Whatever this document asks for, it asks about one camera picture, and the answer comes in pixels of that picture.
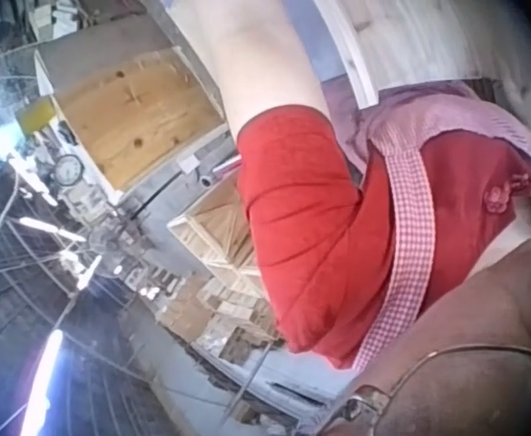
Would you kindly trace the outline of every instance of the wooden plank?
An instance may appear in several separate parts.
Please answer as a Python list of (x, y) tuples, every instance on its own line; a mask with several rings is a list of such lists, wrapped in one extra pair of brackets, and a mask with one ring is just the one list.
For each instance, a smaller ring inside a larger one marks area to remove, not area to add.
[(172, 49), (138, 56), (55, 99), (78, 140), (118, 190), (134, 185), (221, 124)]

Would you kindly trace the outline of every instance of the pink checkered apron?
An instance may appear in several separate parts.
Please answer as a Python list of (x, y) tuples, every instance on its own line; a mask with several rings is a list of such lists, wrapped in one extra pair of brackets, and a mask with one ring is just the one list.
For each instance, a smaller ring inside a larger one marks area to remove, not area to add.
[(453, 130), (501, 138), (531, 157), (531, 132), (498, 106), (451, 94), (420, 97), (370, 125), (368, 139), (384, 156), (396, 222), (396, 247), (384, 303), (353, 369), (363, 371), (418, 317), (435, 254), (435, 213), (420, 148)]

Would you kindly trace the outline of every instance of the skin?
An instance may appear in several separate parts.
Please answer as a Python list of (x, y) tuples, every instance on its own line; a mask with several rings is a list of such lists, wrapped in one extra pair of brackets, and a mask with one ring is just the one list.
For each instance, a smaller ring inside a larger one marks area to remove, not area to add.
[[(286, 104), (328, 115), (279, 0), (192, 1), (233, 137), (256, 115)], [(525, 233), (522, 239), (530, 237)], [(512, 251), (521, 242), (509, 234), (498, 239), (474, 275), (391, 343), (352, 386), (371, 384), (388, 392), (423, 356), (449, 346), (482, 342), (531, 348), (531, 240)], [(530, 413), (531, 359), (498, 352), (454, 355), (437, 358), (410, 379), (377, 436), (515, 435)], [(361, 422), (353, 422), (327, 434), (360, 435), (362, 429)]]

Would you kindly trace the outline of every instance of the checkered apron strap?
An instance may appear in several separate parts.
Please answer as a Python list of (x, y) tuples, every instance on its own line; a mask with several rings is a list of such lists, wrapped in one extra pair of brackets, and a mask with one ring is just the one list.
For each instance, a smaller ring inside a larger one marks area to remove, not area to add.
[(435, 255), (436, 225), (427, 171), (415, 142), (399, 138), (402, 149), (375, 141), (384, 155), (394, 204), (396, 249), (386, 298), (360, 347), (361, 370), (418, 317)]

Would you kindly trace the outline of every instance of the apron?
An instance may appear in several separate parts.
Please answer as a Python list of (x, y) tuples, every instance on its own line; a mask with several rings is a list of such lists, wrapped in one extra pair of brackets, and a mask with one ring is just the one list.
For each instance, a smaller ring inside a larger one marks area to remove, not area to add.
[(462, 93), (415, 96), (390, 107), (388, 116), (374, 116), (364, 126), (367, 139), (386, 162), (396, 246), (384, 303), (352, 366), (358, 372), (418, 317), (432, 272), (436, 241), (432, 194), (420, 148), (429, 139), (454, 130), (503, 139), (531, 158), (531, 132), (513, 115), (479, 100), (467, 89)]

